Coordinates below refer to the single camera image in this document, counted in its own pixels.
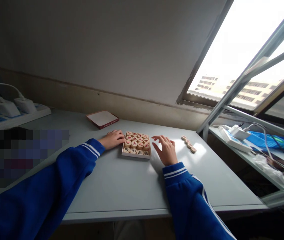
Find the sky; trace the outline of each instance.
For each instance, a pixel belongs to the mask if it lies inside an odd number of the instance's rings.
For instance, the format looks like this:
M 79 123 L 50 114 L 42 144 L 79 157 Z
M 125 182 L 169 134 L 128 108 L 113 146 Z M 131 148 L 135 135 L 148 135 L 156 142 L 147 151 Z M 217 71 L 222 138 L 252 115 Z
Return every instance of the sky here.
M 235 80 L 284 18 L 284 0 L 234 0 L 190 89 L 202 76 Z M 284 52 L 284 41 L 270 58 Z M 264 82 L 284 78 L 284 61 L 254 77 Z

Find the left hand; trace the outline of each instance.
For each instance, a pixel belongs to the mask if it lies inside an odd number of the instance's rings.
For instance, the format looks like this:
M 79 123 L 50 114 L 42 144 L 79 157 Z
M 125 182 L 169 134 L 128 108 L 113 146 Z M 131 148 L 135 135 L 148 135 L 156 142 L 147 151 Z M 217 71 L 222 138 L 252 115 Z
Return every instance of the left hand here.
M 108 150 L 124 143 L 125 138 L 121 130 L 113 130 L 98 141 L 104 146 L 105 150 Z

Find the right hand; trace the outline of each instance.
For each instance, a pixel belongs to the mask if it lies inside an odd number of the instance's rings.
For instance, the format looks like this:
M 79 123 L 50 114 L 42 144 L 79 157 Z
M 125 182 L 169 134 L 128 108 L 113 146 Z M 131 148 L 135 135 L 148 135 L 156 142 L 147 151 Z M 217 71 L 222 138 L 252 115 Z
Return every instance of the right hand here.
M 162 163 L 164 166 L 171 166 L 178 163 L 178 159 L 175 153 L 175 142 L 170 140 L 167 137 L 161 136 L 153 136 L 152 137 L 155 141 L 159 140 L 159 143 L 162 145 L 162 151 L 159 149 L 156 143 L 152 143 L 153 147 L 155 148 L 156 152 L 158 153 Z

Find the sleeve cuff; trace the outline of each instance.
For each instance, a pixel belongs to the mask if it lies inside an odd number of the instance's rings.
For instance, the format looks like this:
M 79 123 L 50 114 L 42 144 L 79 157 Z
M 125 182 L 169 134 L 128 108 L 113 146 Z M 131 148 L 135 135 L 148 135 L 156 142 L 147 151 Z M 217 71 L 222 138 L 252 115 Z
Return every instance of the sleeve cuff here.
M 105 151 L 104 146 L 96 139 L 91 138 L 80 146 L 86 147 L 90 150 L 97 158 Z
M 166 186 L 181 182 L 184 179 L 191 177 L 183 162 L 165 167 L 162 169 L 162 171 Z

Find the gray table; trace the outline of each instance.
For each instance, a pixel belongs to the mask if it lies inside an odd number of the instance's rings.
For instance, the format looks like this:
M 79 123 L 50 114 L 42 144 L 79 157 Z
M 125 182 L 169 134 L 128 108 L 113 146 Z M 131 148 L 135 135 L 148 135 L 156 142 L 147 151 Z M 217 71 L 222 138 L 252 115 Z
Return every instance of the gray table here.
M 120 120 L 98 130 L 85 114 L 53 110 L 52 114 L 22 125 L 28 129 L 69 129 L 70 142 L 40 163 L 22 179 L 51 164 L 63 150 L 89 138 L 99 139 L 113 129 L 150 136 L 165 135 L 176 142 L 176 152 L 190 173 L 204 183 L 215 211 L 267 209 L 194 131 Z M 185 135 L 197 149 L 192 154 L 181 140 Z M 82 183 L 63 222 L 79 223 L 169 216 L 161 163 L 152 148 L 150 160 L 125 157 L 121 147 L 101 155 L 93 173 Z

